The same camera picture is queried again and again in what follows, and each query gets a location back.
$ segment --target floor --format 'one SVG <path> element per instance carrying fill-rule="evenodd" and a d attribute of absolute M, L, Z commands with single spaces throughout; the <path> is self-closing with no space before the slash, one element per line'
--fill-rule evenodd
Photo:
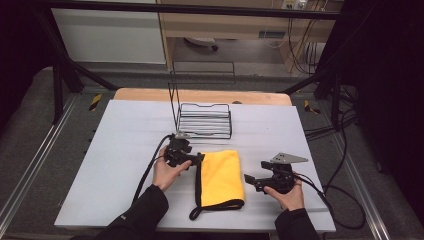
<path fill-rule="evenodd" d="M 237 75 L 234 90 L 275 92 L 283 90 L 306 78 L 306 73 L 287 73 L 273 42 L 250 40 L 216 40 L 218 51 L 193 45 L 178 39 L 175 50 L 176 61 L 234 61 Z M 100 76 L 126 87 L 166 88 L 169 74 L 157 66 L 138 65 L 93 65 L 87 64 Z M 309 70 L 308 64 L 302 65 Z M 0 138 L 0 236 L 2 239 L 68 239 L 74 234 L 93 235 L 98 230 L 72 232 L 53 226 L 60 202 L 66 197 L 73 177 L 84 159 L 89 139 L 94 136 L 108 99 L 113 92 L 101 89 L 92 81 L 84 79 L 86 89 L 82 94 L 69 94 L 75 106 L 69 113 L 67 123 L 60 135 L 53 139 L 52 147 L 45 153 L 37 152 L 43 140 L 54 126 L 51 73 L 43 71 L 37 75 L 21 108 L 10 120 Z M 316 100 L 311 84 L 291 96 L 298 107 L 305 129 L 328 125 L 328 100 Z M 102 93 L 96 111 L 88 111 L 96 93 Z M 310 109 L 305 110 L 305 100 Z M 350 107 L 342 103 L 342 110 Z M 390 175 L 377 171 L 373 153 L 367 144 L 360 125 L 346 128 L 348 143 L 347 162 L 334 183 L 365 203 L 367 224 L 359 230 L 349 230 L 337 225 L 337 232 L 326 235 L 326 239 L 424 239 L 424 230 L 403 198 Z M 308 142 L 322 183 L 328 181 L 342 156 L 344 140 L 342 134 L 334 133 Z M 41 156 L 42 165 L 34 165 L 34 156 Z M 29 168 L 36 170 L 27 179 L 29 186 L 21 192 L 21 200 L 10 207 L 16 195 L 16 186 Z M 329 191 L 337 219 L 348 225 L 357 225 L 361 214 L 354 202 L 337 191 Z"/>

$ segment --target yellow and black tape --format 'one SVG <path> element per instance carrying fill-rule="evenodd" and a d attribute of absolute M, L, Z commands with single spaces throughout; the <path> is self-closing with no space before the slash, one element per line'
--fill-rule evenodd
<path fill-rule="evenodd" d="M 99 104 L 101 98 L 102 98 L 101 94 L 96 94 L 96 96 L 93 98 L 93 101 L 90 104 L 90 108 L 88 109 L 88 111 L 95 111 L 97 104 Z"/>
<path fill-rule="evenodd" d="M 321 113 L 321 110 L 316 109 L 316 108 L 311 108 L 311 107 L 309 106 L 309 102 L 308 102 L 308 100 L 305 100 L 305 111 L 306 111 L 306 112 L 313 112 L 313 113 L 315 113 L 315 114 L 320 114 L 320 113 Z"/>

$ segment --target white wall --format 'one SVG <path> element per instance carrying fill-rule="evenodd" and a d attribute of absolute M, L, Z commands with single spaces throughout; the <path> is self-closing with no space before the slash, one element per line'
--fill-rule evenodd
<path fill-rule="evenodd" d="M 74 61 L 165 64 L 157 13 L 53 9 L 53 14 Z"/>

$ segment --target yellow cloth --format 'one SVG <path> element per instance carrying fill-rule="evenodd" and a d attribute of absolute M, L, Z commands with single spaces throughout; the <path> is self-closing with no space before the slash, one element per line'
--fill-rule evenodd
<path fill-rule="evenodd" d="M 202 207 L 233 199 L 244 201 L 240 159 L 236 150 L 204 153 L 201 169 Z"/>

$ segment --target rack wire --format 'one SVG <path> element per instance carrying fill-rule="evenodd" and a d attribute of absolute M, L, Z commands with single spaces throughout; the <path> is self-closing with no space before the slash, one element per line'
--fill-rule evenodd
<path fill-rule="evenodd" d="M 173 62 L 171 76 L 172 81 L 168 83 L 168 89 L 176 131 L 184 132 L 192 138 L 230 139 L 232 122 L 228 104 L 183 102 L 180 100 L 178 89 L 183 84 L 235 84 L 234 63 Z"/>

